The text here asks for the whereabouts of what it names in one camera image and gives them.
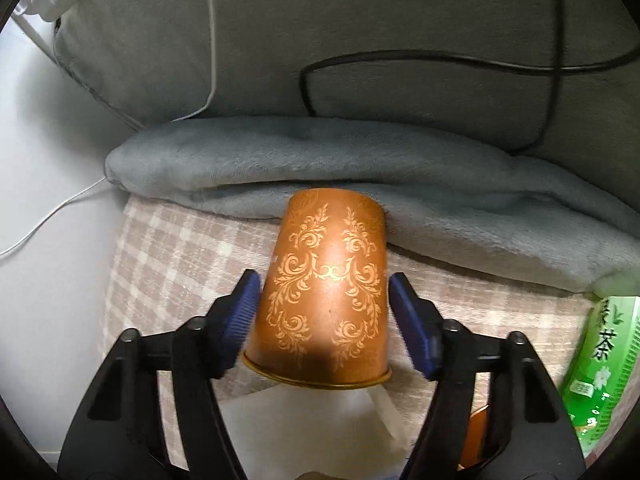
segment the orange cup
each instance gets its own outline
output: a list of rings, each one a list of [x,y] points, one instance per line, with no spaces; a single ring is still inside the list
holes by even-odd
[[[274,380],[329,390],[388,379],[384,212],[345,189],[289,201],[242,360]]]

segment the cup rim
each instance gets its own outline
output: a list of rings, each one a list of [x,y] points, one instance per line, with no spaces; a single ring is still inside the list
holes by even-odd
[[[302,386],[303,388],[312,388],[315,390],[357,390],[360,388],[369,388],[370,386],[376,386],[377,384],[382,384],[389,377],[391,377],[391,368],[388,368],[384,374],[380,377],[376,377],[374,379],[368,381],[361,381],[359,383],[343,383],[343,384],[331,384],[331,383],[316,383],[314,381],[303,381],[298,379],[290,379],[288,377],[284,377],[278,374],[275,374],[265,368],[262,368],[260,365],[257,365],[251,359],[249,359],[245,352],[242,352],[241,355],[242,362],[246,365],[249,370],[256,372],[257,374],[262,375],[263,377],[267,377],[268,379],[272,379],[279,383],[290,384],[291,386]]]

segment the white paper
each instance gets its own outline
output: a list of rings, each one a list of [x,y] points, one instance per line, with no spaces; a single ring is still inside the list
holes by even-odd
[[[249,480],[309,471],[347,480],[398,475],[408,437],[382,386],[325,391],[280,384],[220,403]]]

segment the white wall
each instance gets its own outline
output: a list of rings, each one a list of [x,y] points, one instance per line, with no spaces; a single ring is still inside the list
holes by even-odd
[[[0,81],[2,250],[98,180],[104,157],[132,132],[11,21],[0,34]],[[0,258],[0,394],[40,452],[60,450],[97,368],[126,198],[103,183]]]

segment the green label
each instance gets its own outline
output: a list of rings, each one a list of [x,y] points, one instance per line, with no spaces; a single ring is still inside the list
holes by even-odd
[[[593,309],[562,400],[587,455],[609,427],[640,349],[640,298],[612,296]]]

